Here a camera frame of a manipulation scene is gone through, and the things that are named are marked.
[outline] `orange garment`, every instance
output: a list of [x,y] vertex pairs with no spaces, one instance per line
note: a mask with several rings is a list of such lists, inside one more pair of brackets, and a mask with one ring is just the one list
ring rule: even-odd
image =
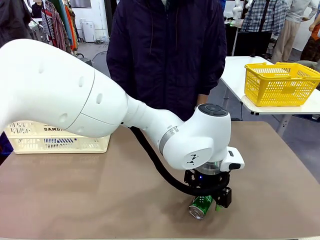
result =
[[320,39],[320,37],[318,37],[318,32],[320,30],[320,24],[316,25],[311,33],[311,37],[317,41],[318,39]]
[[73,25],[72,20],[71,20],[71,17],[70,17],[70,13],[69,13],[68,7],[65,5],[64,8],[65,8],[66,16],[67,16],[67,18],[68,18],[69,26],[70,26],[70,29],[71,29],[72,42],[74,43],[73,45],[71,45],[71,50],[74,51],[75,48],[76,48],[76,34],[75,34],[75,29],[74,29],[74,25]]

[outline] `cream plastic basket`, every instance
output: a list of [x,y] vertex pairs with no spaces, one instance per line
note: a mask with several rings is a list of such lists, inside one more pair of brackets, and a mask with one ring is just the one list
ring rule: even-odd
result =
[[110,136],[79,136],[35,121],[17,121],[4,130],[16,154],[105,153]]

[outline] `white shirt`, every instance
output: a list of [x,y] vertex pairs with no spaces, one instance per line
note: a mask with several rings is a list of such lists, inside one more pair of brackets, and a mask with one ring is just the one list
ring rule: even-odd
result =
[[285,19],[294,23],[301,23],[307,7],[312,8],[312,12],[308,16],[309,19],[312,19],[318,10],[317,5],[313,1],[314,0],[287,0]]

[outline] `white appliance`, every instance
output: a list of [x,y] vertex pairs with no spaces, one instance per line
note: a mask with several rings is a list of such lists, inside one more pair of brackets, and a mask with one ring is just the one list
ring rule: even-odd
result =
[[82,35],[86,43],[92,43],[97,40],[95,24],[92,21],[82,23]]

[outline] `beige pants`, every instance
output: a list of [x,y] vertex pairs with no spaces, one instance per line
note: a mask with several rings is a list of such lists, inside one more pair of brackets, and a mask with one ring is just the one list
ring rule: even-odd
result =
[[288,61],[299,27],[300,23],[285,20],[273,50],[271,58],[273,64]]

